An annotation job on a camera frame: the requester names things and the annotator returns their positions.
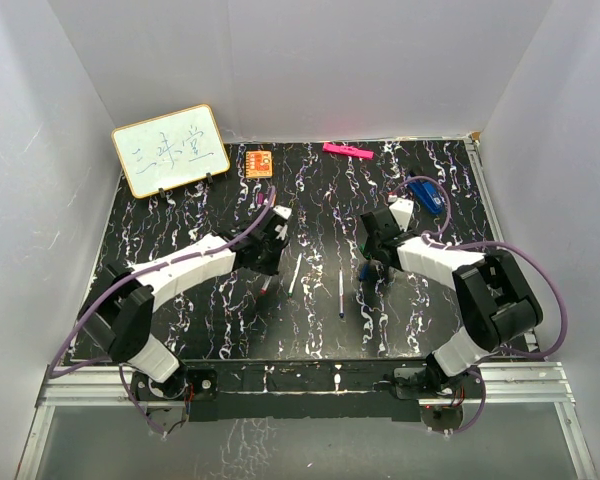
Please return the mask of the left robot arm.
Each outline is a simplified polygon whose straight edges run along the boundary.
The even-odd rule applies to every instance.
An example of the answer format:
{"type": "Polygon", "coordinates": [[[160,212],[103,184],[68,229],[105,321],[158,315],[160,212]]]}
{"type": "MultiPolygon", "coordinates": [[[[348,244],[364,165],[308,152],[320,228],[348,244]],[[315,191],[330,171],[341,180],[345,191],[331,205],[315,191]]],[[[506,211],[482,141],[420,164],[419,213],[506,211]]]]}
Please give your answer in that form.
{"type": "Polygon", "coordinates": [[[97,282],[96,299],[83,306],[82,330],[111,361],[146,375],[158,396],[177,398],[185,390],[187,369],[151,333],[154,313],[191,288],[236,270],[278,274],[291,214],[286,206],[264,206],[250,225],[207,234],[144,264],[108,265],[97,282]]]}

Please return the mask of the white pen red end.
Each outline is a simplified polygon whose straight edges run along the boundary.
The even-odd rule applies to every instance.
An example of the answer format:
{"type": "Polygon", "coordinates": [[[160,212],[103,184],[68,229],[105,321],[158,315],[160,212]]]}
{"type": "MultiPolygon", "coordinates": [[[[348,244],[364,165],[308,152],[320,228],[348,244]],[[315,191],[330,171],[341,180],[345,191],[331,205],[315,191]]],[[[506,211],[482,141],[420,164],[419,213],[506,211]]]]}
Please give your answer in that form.
{"type": "Polygon", "coordinates": [[[267,277],[264,281],[264,283],[262,284],[261,288],[260,288],[260,294],[261,295],[265,295],[269,289],[269,286],[271,284],[271,277],[267,277]]]}

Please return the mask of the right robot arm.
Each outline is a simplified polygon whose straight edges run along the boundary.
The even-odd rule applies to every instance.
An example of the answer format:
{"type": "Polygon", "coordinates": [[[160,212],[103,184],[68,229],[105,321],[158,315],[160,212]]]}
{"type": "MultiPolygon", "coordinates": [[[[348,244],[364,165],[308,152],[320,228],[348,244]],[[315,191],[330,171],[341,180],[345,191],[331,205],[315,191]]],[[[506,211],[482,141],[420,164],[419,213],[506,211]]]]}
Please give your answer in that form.
{"type": "Polygon", "coordinates": [[[542,308],[511,253],[433,247],[406,228],[405,214],[389,207],[361,220],[366,259],[450,288],[461,314],[462,326],[427,355],[422,370],[389,376],[396,391],[449,396],[471,368],[542,322],[542,308]]]}

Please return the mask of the white pen green end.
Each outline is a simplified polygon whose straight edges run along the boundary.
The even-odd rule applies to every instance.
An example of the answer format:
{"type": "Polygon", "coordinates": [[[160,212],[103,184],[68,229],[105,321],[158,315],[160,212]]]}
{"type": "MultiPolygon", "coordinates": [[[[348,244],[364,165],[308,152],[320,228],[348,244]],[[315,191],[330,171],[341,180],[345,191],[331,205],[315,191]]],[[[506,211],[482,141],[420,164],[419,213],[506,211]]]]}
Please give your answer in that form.
{"type": "Polygon", "coordinates": [[[293,271],[293,275],[287,290],[287,296],[288,298],[291,298],[293,296],[293,292],[294,292],[294,288],[299,276],[299,271],[300,271],[300,267],[301,267],[301,263],[302,263],[302,258],[303,258],[303,254],[299,253],[296,259],[296,263],[295,263],[295,268],[293,271]]]}

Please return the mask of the white pen blue end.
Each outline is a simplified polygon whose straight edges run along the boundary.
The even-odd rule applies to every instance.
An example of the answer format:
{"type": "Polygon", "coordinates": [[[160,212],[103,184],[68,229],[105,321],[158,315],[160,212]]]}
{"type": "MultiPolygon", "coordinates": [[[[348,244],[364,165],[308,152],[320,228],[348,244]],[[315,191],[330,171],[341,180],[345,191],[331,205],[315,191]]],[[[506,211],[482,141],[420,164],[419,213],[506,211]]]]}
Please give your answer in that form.
{"type": "Polygon", "coordinates": [[[344,311],[344,275],[342,269],[338,271],[338,314],[339,318],[343,319],[344,311]]]}

